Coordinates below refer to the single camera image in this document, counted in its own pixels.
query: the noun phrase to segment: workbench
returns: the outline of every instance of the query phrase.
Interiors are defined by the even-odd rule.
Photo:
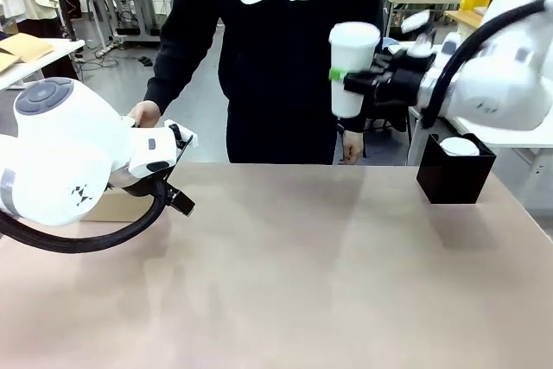
[[[399,4],[411,4],[411,5],[421,4],[421,5],[424,5],[424,7],[421,10],[444,11],[444,9],[439,9],[439,8],[429,9],[426,5],[434,4],[434,5],[442,5],[444,7],[448,7],[448,6],[456,7],[460,3],[461,3],[461,0],[385,0],[385,7],[388,10],[385,36],[390,35],[391,23],[392,23],[394,14],[396,12],[396,7]]]
[[[553,246],[493,175],[473,206],[431,206],[415,168],[173,178],[193,215],[169,209],[117,248],[0,239],[2,367],[551,367]]]
[[[149,29],[156,26],[156,11],[153,6],[154,0],[128,0],[132,1],[136,10],[137,27],[140,29],[140,35],[118,35],[113,23],[118,22],[118,10],[122,10],[122,0],[89,0],[92,2],[91,11],[94,16],[96,28],[99,32],[100,41],[104,48],[107,49],[107,41],[110,39],[115,41],[157,41],[159,35],[152,35]],[[163,1],[163,8],[168,15],[171,11],[171,0]],[[100,23],[97,10],[102,17]]]

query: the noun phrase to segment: floor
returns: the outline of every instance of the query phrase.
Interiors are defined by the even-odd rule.
[[[99,42],[92,24],[82,19],[75,22],[80,39],[86,40],[88,48],[85,60],[92,60],[93,49]],[[451,27],[438,30],[436,42],[445,37]],[[228,162],[226,156],[225,130],[227,100],[220,90],[217,79],[219,52],[224,28],[218,28],[213,45],[207,57],[194,74],[183,94],[168,108],[164,119],[171,118],[198,133],[200,146],[187,150],[185,160],[189,162]],[[151,67],[144,67],[138,59],[156,57],[157,45],[133,46],[125,50],[114,50],[102,63],[87,63],[82,67],[83,81],[97,94],[106,99],[118,112],[126,114],[135,103],[143,99]],[[0,94],[0,134],[16,136],[16,123],[11,110],[17,92]],[[375,132],[366,137],[367,158],[364,165],[404,165],[409,149],[407,134],[395,130]],[[340,142],[336,145],[335,161],[341,157]],[[545,229],[553,229],[553,218],[549,215],[535,216]]]

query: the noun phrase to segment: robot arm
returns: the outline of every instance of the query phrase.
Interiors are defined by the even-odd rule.
[[[344,88],[374,106],[417,106],[425,128],[444,116],[534,130],[553,105],[542,82],[552,42],[553,0],[494,0],[482,26],[463,43],[451,35],[436,55],[421,36],[410,50],[347,74]]]
[[[0,135],[0,232],[49,251],[99,251],[136,236],[165,206],[189,215],[194,203],[167,183],[172,168],[198,137],[168,121],[162,128],[132,128],[100,96],[78,81],[46,79],[14,103],[19,137]],[[63,239],[19,224],[44,226],[80,220],[107,188],[154,205],[137,224],[97,239]]]

